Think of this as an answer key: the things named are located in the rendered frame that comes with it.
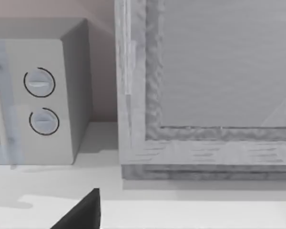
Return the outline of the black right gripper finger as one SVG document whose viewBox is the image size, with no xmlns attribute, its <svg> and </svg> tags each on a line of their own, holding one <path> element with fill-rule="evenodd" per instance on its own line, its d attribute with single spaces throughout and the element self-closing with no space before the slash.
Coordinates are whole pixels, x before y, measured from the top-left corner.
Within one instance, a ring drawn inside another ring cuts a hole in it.
<svg viewBox="0 0 286 229">
<path fill-rule="evenodd" d="M 50 229 L 100 229 L 100 189 L 94 188 Z"/>
</svg>

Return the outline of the grey microwave knob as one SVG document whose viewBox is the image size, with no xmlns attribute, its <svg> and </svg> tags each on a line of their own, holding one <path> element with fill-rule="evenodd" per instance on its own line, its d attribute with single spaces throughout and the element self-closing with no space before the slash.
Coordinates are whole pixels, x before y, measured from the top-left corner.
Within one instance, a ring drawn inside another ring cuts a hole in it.
<svg viewBox="0 0 286 229">
<path fill-rule="evenodd" d="M 50 136 L 58 131 L 60 120 L 53 110 L 43 107 L 40 110 L 31 112 L 29 124 L 32 130 L 39 135 Z"/>
<path fill-rule="evenodd" d="M 38 67 L 25 73 L 23 77 L 23 85 L 27 92 L 32 96 L 45 98 L 54 92 L 56 82 L 50 71 Z"/>
</svg>

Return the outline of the glass microwave door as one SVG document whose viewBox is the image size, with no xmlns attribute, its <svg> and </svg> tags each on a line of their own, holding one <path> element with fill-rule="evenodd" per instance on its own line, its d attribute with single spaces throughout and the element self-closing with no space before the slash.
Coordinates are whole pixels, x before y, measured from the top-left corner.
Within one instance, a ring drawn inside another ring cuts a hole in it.
<svg viewBox="0 0 286 229">
<path fill-rule="evenodd" d="M 0 40 L 0 165 L 12 169 L 23 162 L 18 121 L 6 42 Z"/>
</svg>

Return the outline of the pale microwave oven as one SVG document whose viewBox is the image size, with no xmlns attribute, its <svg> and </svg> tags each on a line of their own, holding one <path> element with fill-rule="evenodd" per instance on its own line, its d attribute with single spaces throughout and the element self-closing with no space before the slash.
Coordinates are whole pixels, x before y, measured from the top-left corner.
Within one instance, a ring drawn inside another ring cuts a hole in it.
<svg viewBox="0 0 286 229">
<path fill-rule="evenodd" d="M 0 18 L 6 42 L 21 134 L 20 165 L 70 165 L 90 121 L 92 86 L 89 30 L 82 18 Z M 38 67 L 54 76 L 54 92 L 37 98 L 23 85 L 26 72 Z M 31 112 L 46 107 L 60 120 L 58 131 L 39 135 L 29 124 Z"/>
</svg>

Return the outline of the grey wooden cabinet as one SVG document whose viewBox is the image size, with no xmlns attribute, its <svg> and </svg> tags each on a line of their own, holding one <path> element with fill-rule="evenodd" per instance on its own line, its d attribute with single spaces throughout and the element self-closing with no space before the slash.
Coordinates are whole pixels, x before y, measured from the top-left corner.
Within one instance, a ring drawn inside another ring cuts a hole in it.
<svg viewBox="0 0 286 229">
<path fill-rule="evenodd" d="M 115 0 L 126 180 L 286 180 L 286 0 Z"/>
</svg>

